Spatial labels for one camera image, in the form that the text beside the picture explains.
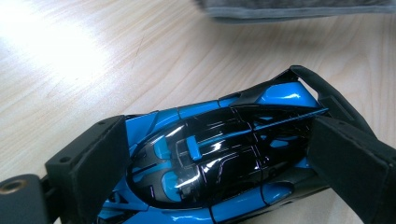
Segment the blue car panel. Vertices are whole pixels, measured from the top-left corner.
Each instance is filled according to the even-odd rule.
[[[97,223],[227,223],[326,189],[304,150],[311,120],[327,111],[295,78],[277,77],[131,116],[131,164]]]

